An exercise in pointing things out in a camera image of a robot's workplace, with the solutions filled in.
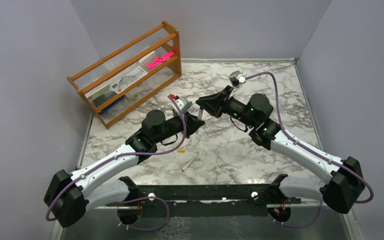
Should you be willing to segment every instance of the wall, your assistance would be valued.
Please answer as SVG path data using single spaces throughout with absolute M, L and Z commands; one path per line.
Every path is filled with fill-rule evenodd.
M 331 0 L 71 0 L 99 56 L 166 20 L 182 58 L 298 58 Z
M 68 0 L 0 0 L 0 239 L 49 239 L 43 197 L 90 112 L 66 77 L 97 60 Z
M 384 1 L 333 0 L 298 67 L 325 150 L 359 159 L 374 188 L 354 207 L 363 237 L 384 239 Z

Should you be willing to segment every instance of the wooden rack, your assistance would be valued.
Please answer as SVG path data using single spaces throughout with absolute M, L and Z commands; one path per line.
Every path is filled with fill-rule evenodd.
M 151 43 L 153 44 L 146 45 L 144 41 L 146 39 L 152 39 L 153 35 L 156 34 L 157 32 L 158 33 L 162 32 L 166 36 L 161 37 L 160 35 L 159 37 L 154 37 L 155 41 L 150 40 Z M 140 49 L 141 51 L 139 51 L 138 53 L 132 54 L 131 51 L 134 51 L 132 50 L 134 48 Z M 123 70 L 126 70 L 128 67 L 132 66 L 133 64 L 137 64 L 139 60 L 143 59 L 143 57 L 147 56 L 152 52 L 156 52 L 156 50 L 161 50 L 164 53 L 168 53 L 172 51 L 174 52 L 174 55 L 170 57 L 168 60 L 166 60 L 165 62 L 160 63 L 158 66 L 154 68 L 148 69 L 144 67 L 144 69 L 146 69 L 147 71 L 147 74 L 145 76 L 143 76 L 142 78 L 134 82 L 132 85 L 124 89 L 121 93 L 111 96 L 109 99 L 107 99 L 105 102 L 99 105 L 95 105 L 85 96 L 88 92 L 92 91 L 93 89 L 100 86 L 104 82 L 110 80 L 111 78 L 113 78 Z M 134 110 L 139 105 L 144 103 L 147 99 L 155 95 L 162 88 L 166 87 L 167 85 L 169 85 L 170 83 L 172 83 L 174 80 L 176 80 L 182 75 L 180 54 L 181 53 L 180 53 L 180 41 L 179 41 L 178 30 L 168 22 L 163 21 L 160 25 L 151 29 L 147 33 L 143 34 L 142 36 L 136 38 L 135 40 L 128 43 L 127 45 L 119 48 L 118 50 L 109 54 L 108 56 L 102 58 L 101 60 L 95 62 L 94 64 L 87 67 L 86 69 L 80 71 L 74 76 L 67 77 L 67 80 L 77 90 L 77 93 L 79 94 L 79 96 L 84 100 L 84 102 L 96 115 L 99 121 L 105 126 L 105 128 L 108 129 L 109 127 L 114 125 L 116 122 L 121 120 L 128 113 L 130 113 L 132 110 Z M 114 60 L 116 59 L 122 59 L 122 60 L 119 60 L 118 64 L 112 63 L 111 67 L 105 66 L 106 63 L 111 63 L 111 61 L 114 62 Z M 132 102 L 127 109 L 123 110 L 119 114 L 117 112 L 118 115 L 115 116 L 113 119 L 109 120 L 108 122 L 104 120 L 103 116 L 100 114 L 101 111 L 109 107 L 111 104 L 119 100 L 121 97 L 125 96 L 129 91 L 141 85 L 145 80 L 154 76 L 156 73 L 158 73 L 165 67 L 168 67 L 172 71 L 173 76 L 165 80 L 161 85 L 153 89 L 151 92 L 147 92 L 147 94 L 143 96 L 141 99 Z

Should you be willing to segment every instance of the marble tabletop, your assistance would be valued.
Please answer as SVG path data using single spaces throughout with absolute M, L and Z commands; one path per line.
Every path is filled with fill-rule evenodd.
M 284 126 L 292 134 L 313 146 L 318 146 L 313 123 L 301 89 L 297 73 L 292 62 L 238 62 L 238 63 L 182 63 L 183 75 L 148 99 L 110 129 L 94 116 L 87 138 L 81 167 L 87 167 L 113 152 L 125 140 L 136 132 L 147 112 L 160 109 L 166 119 L 172 117 L 168 94 L 186 97 L 195 102 L 200 96 L 214 94 L 230 84 L 228 76 L 234 71 L 245 76 L 270 71 L 277 80 L 280 111 Z M 273 81 L 265 75 L 247 81 L 235 94 L 243 103 L 254 93 L 266 94 L 275 110 L 271 118 L 278 121 L 276 115 Z M 189 110 L 198 114 L 194 104 Z M 108 182 L 121 176 L 129 176 L 138 185 L 189 185 L 189 184 L 263 184 L 270 183 L 279 174 L 295 177 L 316 178 L 309 170 L 291 159 L 263 147 L 255 145 L 248 133 L 233 126 L 227 115 L 221 118 L 203 114 L 205 125 L 199 132 L 186 139 L 181 148 L 184 153 L 172 152 L 166 155 L 152 156 L 141 164 L 120 172 Z M 158 145 L 158 151 L 175 146 Z M 184 171 L 181 168 L 196 154 L 198 156 Z

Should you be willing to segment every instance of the black cable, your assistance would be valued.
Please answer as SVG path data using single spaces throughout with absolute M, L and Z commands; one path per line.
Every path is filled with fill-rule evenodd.
M 238 126 L 236 126 L 236 124 L 233 122 L 232 117 L 230 117 L 230 121 L 232 122 L 232 124 L 233 124 L 237 129 L 241 130 L 241 131 L 244 132 L 244 133 L 248 132 L 248 127 L 247 127 L 247 125 L 245 125 L 245 130 L 243 130 L 243 129 L 240 129 Z
M 177 133 L 176 133 L 176 140 L 171 141 L 171 142 L 168 142 L 168 143 L 163 143 L 163 141 L 161 141 L 161 145 L 163 145 L 163 146 L 168 146 L 168 145 L 174 144 L 178 139 L 179 139 L 179 138 L 178 138 L 178 135 L 177 135 Z

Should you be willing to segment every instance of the table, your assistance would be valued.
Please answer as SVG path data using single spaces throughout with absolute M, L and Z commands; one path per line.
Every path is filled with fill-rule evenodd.
M 183 75 L 162 91 L 140 105 L 110 129 L 93 117 L 81 168 L 85 168 L 113 152 L 125 140 L 141 127 L 141 121 L 147 112 L 160 109 L 166 119 L 171 118 L 169 94 L 186 97 L 195 102 L 200 96 L 217 93 L 230 84 L 229 74 L 241 71 L 245 76 L 270 71 L 277 80 L 281 117 L 286 129 L 303 141 L 318 146 L 311 116 L 294 63 L 291 62 L 201 62 L 182 63 Z M 265 75 L 249 80 L 235 98 L 243 103 L 254 93 L 266 94 L 275 110 L 271 118 L 278 121 L 276 115 L 273 81 Z M 190 109 L 198 114 L 195 104 Z M 129 176 L 137 185 L 189 185 L 189 184 L 264 184 L 273 181 L 279 174 L 295 177 L 316 178 L 309 170 L 291 159 L 255 145 L 247 133 L 233 126 L 227 115 L 221 118 L 203 115 L 205 125 L 199 132 L 186 139 L 184 153 L 177 151 L 152 156 L 141 164 L 129 168 L 108 182 L 121 176 Z M 170 146 L 158 145 L 158 151 Z M 196 154 L 195 161 L 181 172 L 181 168 Z

